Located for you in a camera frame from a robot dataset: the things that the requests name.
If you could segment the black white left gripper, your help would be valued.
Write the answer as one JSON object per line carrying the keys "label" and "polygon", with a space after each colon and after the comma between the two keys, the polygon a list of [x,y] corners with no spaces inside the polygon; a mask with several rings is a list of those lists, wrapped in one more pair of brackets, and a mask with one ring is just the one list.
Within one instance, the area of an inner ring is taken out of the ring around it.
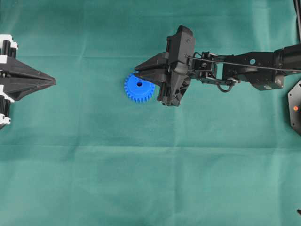
{"label": "black white left gripper", "polygon": [[[0,129],[11,124],[11,103],[56,85],[56,79],[15,59],[18,44],[12,35],[0,35]],[[11,76],[46,81],[7,81]]]}

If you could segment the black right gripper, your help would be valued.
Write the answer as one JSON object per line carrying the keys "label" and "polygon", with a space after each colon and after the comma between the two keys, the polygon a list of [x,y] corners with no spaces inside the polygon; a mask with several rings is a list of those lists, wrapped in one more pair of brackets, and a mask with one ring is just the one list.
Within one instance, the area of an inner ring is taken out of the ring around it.
{"label": "black right gripper", "polygon": [[[158,53],[135,67],[135,76],[160,85],[158,101],[165,106],[179,106],[190,85],[188,70],[194,53],[195,38],[189,28],[180,25],[176,34],[167,37],[166,52]],[[151,69],[167,65],[165,69]]]}

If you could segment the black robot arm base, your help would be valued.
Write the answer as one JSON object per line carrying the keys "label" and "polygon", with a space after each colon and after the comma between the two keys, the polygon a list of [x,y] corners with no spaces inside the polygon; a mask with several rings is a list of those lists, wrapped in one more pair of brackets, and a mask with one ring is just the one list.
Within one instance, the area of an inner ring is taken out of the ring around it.
{"label": "black robot arm base", "polygon": [[301,135],[301,81],[288,92],[288,108],[290,115],[290,125]]}

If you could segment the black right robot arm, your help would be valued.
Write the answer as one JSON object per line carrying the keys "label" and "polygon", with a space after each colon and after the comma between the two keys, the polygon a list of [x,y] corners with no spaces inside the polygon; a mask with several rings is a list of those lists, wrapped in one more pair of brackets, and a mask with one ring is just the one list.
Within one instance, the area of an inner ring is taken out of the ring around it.
{"label": "black right robot arm", "polygon": [[[192,31],[179,26],[168,36],[165,52],[158,53],[135,68],[134,75],[160,87],[158,101],[179,106],[192,79],[229,92],[241,82],[258,90],[280,89],[284,77],[301,71],[301,47],[293,45],[274,52],[240,55],[197,53]],[[0,37],[0,112],[24,96],[56,84],[55,78],[16,59],[18,44],[13,37]]]}

